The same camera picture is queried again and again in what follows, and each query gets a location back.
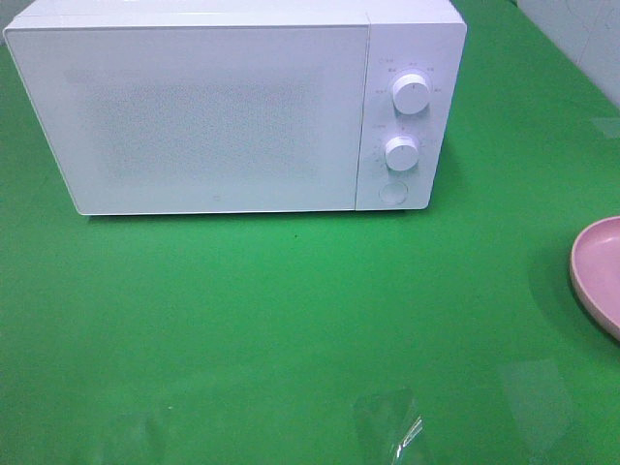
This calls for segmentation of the round white door-release button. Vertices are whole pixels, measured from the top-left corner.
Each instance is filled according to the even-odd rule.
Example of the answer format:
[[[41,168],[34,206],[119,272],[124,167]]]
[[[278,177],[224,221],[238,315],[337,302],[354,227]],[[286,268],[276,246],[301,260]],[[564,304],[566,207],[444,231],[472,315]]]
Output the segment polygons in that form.
[[[396,181],[390,182],[380,190],[380,199],[385,204],[400,204],[408,197],[408,187],[406,184]]]

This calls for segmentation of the pink round plate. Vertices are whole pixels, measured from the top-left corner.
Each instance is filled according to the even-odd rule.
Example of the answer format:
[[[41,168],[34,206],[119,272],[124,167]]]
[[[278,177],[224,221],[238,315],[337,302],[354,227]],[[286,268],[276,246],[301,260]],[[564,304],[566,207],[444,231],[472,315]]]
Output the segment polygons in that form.
[[[570,277],[588,314],[619,340],[619,217],[584,228],[573,242]]]

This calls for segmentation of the white microwave door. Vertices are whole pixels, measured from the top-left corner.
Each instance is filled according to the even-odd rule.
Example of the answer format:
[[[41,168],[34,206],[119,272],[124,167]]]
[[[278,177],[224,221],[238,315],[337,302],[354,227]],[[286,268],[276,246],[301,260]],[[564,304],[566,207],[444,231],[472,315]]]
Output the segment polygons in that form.
[[[368,29],[11,29],[85,215],[349,210]]]

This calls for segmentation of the lower white microwave knob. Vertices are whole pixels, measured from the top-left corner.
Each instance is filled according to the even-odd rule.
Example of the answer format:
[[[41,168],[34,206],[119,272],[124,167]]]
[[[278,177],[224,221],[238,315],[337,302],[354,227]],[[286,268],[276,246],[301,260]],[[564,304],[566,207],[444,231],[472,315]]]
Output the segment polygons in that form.
[[[408,171],[419,162],[419,143],[410,137],[390,139],[385,147],[385,160],[391,171]]]

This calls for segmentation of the white microwave knob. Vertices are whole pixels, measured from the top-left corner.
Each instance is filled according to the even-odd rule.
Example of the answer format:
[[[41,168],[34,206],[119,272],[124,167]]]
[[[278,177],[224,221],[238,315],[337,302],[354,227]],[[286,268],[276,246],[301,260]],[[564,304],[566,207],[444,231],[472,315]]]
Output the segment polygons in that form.
[[[410,137],[390,139],[385,147],[385,160],[391,171],[408,171],[419,162],[419,143]]]
[[[430,79],[419,70],[408,70],[391,84],[390,93],[395,109],[405,115],[423,111],[430,103]]]

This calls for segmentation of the upper white microwave knob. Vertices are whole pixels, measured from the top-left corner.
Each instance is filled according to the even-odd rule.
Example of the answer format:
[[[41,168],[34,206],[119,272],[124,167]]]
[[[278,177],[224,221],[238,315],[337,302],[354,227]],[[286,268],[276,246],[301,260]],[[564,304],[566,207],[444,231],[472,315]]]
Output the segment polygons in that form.
[[[408,70],[391,84],[390,93],[395,109],[405,115],[423,111],[430,103],[430,79],[419,70]]]

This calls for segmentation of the white microwave oven body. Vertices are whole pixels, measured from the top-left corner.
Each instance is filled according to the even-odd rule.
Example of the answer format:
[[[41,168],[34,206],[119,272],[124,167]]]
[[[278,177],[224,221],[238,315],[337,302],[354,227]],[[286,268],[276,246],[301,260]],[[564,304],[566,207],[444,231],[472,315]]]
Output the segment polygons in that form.
[[[464,19],[448,1],[36,1],[15,16],[3,36],[10,51],[11,29],[354,25],[368,29],[356,200],[349,210],[319,211],[423,209],[467,34]],[[390,93],[393,81],[408,70],[422,71],[432,86],[429,105],[413,115],[398,112]],[[419,161],[411,170],[393,171],[386,164],[386,144],[400,136],[418,142]],[[380,190],[396,181],[407,185],[407,199],[383,203]]]

